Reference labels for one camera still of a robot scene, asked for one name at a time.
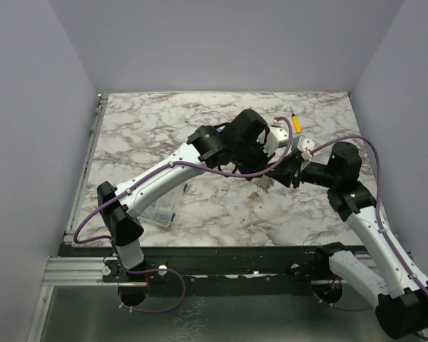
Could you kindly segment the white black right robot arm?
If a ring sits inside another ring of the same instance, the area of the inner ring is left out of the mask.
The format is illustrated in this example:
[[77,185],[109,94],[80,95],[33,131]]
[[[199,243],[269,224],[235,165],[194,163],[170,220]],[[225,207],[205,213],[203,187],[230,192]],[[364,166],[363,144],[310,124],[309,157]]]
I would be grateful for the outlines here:
[[310,161],[313,142],[294,147],[268,177],[286,187],[310,183],[327,188],[331,208],[360,238],[377,271],[341,243],[317,250],[320,278],[339,276],[368,302],[382,330],[393,339],[428,328],[428,277],[419,270],[381,219],[379,203],[360,182],[362,159],[350,142],[336,142],[327,164]]

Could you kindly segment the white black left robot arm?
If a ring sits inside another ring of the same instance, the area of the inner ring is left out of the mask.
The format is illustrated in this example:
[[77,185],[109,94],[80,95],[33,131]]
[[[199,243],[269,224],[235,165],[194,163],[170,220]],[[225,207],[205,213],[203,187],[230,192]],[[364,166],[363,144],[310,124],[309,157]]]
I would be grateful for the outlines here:
[[272,128],[254,110],[243,110],[233,121],[202,125],[175,152],[133,180],[97,188],[104,224],[121,259],[118,272],[135,281],[143,273],[144,255],[138,217],[163,195],[207,169],[233,163],[238,172],[265,169],[278,148]]

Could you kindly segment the grey key organizer red handle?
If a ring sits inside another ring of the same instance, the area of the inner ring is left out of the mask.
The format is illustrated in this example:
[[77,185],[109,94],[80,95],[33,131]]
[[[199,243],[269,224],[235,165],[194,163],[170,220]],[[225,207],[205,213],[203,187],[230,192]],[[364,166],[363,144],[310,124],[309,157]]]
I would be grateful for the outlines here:
[[253,180],[253,184],[263,191],[268,191],[274,184],[274,179],[263,175],[261,178],[257,178],[256,180]]

